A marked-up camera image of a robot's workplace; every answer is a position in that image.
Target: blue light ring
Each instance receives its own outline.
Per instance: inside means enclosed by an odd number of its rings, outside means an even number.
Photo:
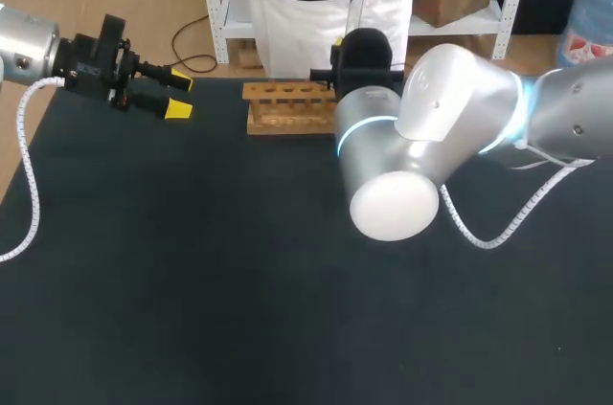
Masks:
[[[343,136],[341,137],[341,140],[338,141],[338,147],[336,149],[336,155],[340,156],[341,155],[341,147],[343,146],[343,143],[347,140],[347,138],[352,134],[352,132],[354,132],[355,130],[359,129],[360,127],[366,125],[366,124],[370,124],[370,123],[378,123],[381,121],[397,121],[397,116],[386,116],[386,115],[382,115],[382,116],[371,116],[369,118],[365,118],[362,121],[358,121],[357,123],[355,123],[354,125],[352,125],[349,129],[347,129],[345,131],[345,133],[343,134]]]

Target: dark tabletop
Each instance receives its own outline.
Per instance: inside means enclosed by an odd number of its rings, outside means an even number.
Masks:
[[[241,83],[163,123],[57,94],[32,145],[42,221],[0,264],[0,404],[577,404],[613,400],[613,165],[571,175],[507,244],[444,209],[380,243],[329,137],[247,138]],[[489,238],[551,169],[466,164]],[[23,171],[0,252],[25,235]]]

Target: wooden test tube rack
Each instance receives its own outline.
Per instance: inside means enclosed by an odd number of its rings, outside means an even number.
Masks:
[[[247,134],[330,134],[334,132],[334,91],[317,82],[246,82]]]

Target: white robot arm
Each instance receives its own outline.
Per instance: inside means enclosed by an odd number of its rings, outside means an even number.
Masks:
[[[335,120],[355,226],[379,240],[418,234],[439,189],[475,155],[519,169],[612,154],[611,72],[605,57],[520,77],[446,44],[420,59],[402,99],[381,86],[353,89]]]

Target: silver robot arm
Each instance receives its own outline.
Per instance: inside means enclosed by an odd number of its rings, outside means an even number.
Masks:
[[[59,36],[54,22],[0,4],[0,59],[4,79],[32,85],[40,79],[60,77],[64,87],[111,107],[141,108],[163,119],[187,119],[192,106],[170,97],[172,89],[189,91],[193,81],[169,65],[142,62],[124,39],[125,21],[107,15],[100,35]],[[130,88],[135,75],[156,79],[166,87],[155,95]]]
[[[30,85],[50,77],[59,40],[56,23],[0,4],[0,58],[7,81]]]
[[[613,57],[520,77],[454,45],[416,64],[402,99],[363,87],[336,109],[337,151],[355,226],[378,240],[414,236],[438,191],[474,155],[510,168],[613,153]]]

